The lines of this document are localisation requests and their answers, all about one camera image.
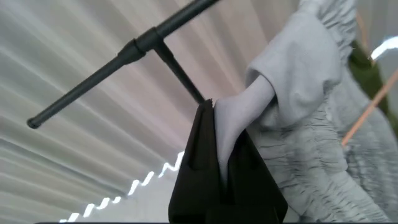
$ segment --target black pole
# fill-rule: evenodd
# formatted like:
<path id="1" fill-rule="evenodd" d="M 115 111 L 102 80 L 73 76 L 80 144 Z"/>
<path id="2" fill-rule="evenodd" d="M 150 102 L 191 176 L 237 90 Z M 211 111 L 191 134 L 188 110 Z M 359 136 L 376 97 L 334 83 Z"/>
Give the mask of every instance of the black pole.
<path id="1" fill-rule="evenodd" d="M 174 15 L 170 16 L 157 27 L 149 29 L 137 39 L 132 39 L 123 47 L 123 49 L 118 53 L 117 57 L 89 76 L 86 80 L 82 81 L 79 85 L 63 95 L 38 115 L 28 119 L 27 125 L 34 129 L 38 128 L 46 120 L 57 114 L 81 95 L 85 94 L 88 90 L 99 84 L 123 65 L 127 65 L 139 60 L 145 56 L 146 52 L 154 49 L 155 46 L 158 46 L 157 53 L 162 58 L 162 54 L 164 54 L 165 51 L 159 50 L 159 47 L 164 48 L 165 46 L 162 46 L 162 44 L 164 44 L 163 38 L 167 37 L 173 31 L 218 1 L 219 0 L 195 0 L 176 12 Z M 181 66 L 174 59 L 174 57 L 162 58 L 162 60 L 164 60 L 174 74 L 176 74 L 177 78 L 183 83 L 183 85 L 188 88 L 188 91 L 192 94 L 197 102 L 204 101 L 199 91 L 187 77 L 187 74 L 182 70 Z"/>

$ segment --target clothes rack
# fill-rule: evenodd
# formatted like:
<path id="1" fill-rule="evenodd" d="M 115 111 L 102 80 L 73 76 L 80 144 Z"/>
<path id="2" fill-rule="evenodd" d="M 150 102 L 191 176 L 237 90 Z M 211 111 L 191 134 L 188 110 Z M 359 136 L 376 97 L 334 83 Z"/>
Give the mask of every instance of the clothes rack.
<path id="1" fill-rule="evenodd" d="M 52 103 L 38 115 L 28 119 L 27 125 L 30 128 L 37 129 L 46 120 L 50 119 L 70 103 L 73 103 L 87 91 L 102 82 L 105 78 L 112 75 L 115 71 L 119 70 L 124 65 L 138 61 L 150 50 L 155 50 L 157 55 L 164 63 L 167 64 L 197 103 L 205 102 L 204 97 L 192 83 L 191 79 L 189 79 L 181 65 L 174 58 L 172 51 L 165 44 L 164 38 L 218 1 L 219 0 L 194 0 L 158 26 L 152 27 L 136 39 L 130 40 L 115 58 L 97 70 L 94 74 L 90 75 L 68 93 L 63 95 L 56 102 Z"/>

